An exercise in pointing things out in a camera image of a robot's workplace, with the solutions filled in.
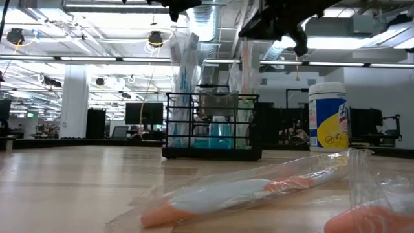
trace wooden tabletop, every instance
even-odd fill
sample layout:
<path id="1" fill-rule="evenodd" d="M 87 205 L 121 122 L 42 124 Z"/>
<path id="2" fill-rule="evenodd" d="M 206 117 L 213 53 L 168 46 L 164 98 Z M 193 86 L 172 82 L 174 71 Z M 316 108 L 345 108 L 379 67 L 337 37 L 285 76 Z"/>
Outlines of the wooden tabletop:
<path id="1" fill-rule="evenodd" d="M 156 184 L 257 168 L 311 155 L 264 151 L 258 162 L 170 160 L 160 148 L 79 146 L 0 153 L 0 232 L 140 232 L 137 215 Z M 414 161 L 372 157 L 384 170 L 413 171 Z M 347 179 L 246 210 L 141 232 L 323 232 L 349 208 Z"/>

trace white lid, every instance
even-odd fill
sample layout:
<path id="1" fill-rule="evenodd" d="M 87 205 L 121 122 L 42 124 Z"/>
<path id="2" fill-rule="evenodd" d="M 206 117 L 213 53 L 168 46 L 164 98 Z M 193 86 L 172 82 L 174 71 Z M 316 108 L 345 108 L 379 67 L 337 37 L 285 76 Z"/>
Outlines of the white lid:
<path id="1" fill-rule="evenodd" d="M 345 84 L 340 82 L 324 82 L 309 87 L 309 95 L 324 92 L 346 93 Z"/>

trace ceiling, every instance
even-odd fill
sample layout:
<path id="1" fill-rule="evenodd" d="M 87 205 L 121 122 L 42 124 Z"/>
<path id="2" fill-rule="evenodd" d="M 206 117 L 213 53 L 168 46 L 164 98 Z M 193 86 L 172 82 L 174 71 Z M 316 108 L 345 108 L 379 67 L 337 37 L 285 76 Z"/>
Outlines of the ceiling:
<path id="1" fill-rule="evenodd" d="M 149 6 L 143 1 L 129 1 L 123 6 L 118 0 L 83 0 L 66 1 L 65 6 L 38 0 L 37 8 L 11 7 L 6 15 L 6 25 L 1 40 L 0 54 L 44 55 L 44 56 L 120 56 L 120 57 L 169 57 L 169 42 L 158 51 L 147 44 L 151 31 L 161 31 L 164 41 L 175 35 L 180 38 L 190 32 L 196 32 L 203 41 L 203 49 L 210 58 L 238 58 L 239 38 L 237 32 L 243 26 L 243 15 L 253 14 L 243 0 L 205 1 L 195 10 L 188 10 L 180 15 L 178 22 L 171 22 L 168 10 L 158 6 Z M 369 16 L 375 30 L 383 29 L 382 22 L 410 11 L 409 1 L 357 1 L 346 0 L 325 11 L 325 17 L 350 18 L 357 13 Z M 380 14 L 377 19 L 373 14 Z M 22 28 L 25 37 L 23 46 L 16 48 L 6 40 L 6 33 L 12 28 Z M 367 37 L 370 42 L 378 32 Z M 273 41 L 256 41 L 254 50 L 266 54 L 274 44 Z M 292 49 L 283 48 L 278 59 L 295 60 Z M 310 49 L 300 60 L 305 61 L 346 61 L 346 62 L 399 62 L 406 59 L 403 49 L 393 47 L 366 46 L 358 49 Z M 43 77 L 53 78 L 64 85 L 65 65 L 55 63 L 30 63 L 0 60 L 0 70 L 5 74 L 4 88 L 28 89 L 26 91 L 2 91 L 0 98 L 13 98 L 13 108 L 41 106 L 49 109 L 44 118 L 59 117 L 62 91 L 41 91 L 50 89 L 41 81 Z M 145 94 L 171 91 L 172 77 L 175 71 L 171 66 L 152 65 L 88 65 L 91 73 L 90 107 L 107 108 L 111 118 L 122 118 L 124 107 L 116 102 L 126 99 L 119 93 L 105 91 L 122 88 L 124 91 L 137 91 L 130 100 L 165 101 L 163 94 Z M 303 67 L 300 72 L 316 72 L 325 76 L 333 68 L 318 69 Z M 284 67 L 278 72 L 296 71 L 295 67 Z M 108 80 L 111 85 L 98 86 L 97 78 Z"/>

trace white object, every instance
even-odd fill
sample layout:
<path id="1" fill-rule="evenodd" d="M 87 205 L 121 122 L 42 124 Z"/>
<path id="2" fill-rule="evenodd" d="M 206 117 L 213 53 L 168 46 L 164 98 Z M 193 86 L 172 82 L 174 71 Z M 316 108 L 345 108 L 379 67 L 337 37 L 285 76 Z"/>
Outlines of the white object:
<path id="1" fill-rule="evenodd" d="M 309 88 L 310 150 L 340 152 L 348 148 L 345 85 L 326 82 Z"/>

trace white container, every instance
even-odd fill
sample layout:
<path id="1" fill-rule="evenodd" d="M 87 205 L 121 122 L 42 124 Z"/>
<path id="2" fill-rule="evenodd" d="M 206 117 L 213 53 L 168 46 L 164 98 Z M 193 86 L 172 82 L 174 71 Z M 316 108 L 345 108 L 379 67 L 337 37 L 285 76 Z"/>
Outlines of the white container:
<path id="1" fill-rule="evenodd" d="M 339 152 L 348 148 L 345 85 L 326 82 L 309 87 L 310 150 Z"/>

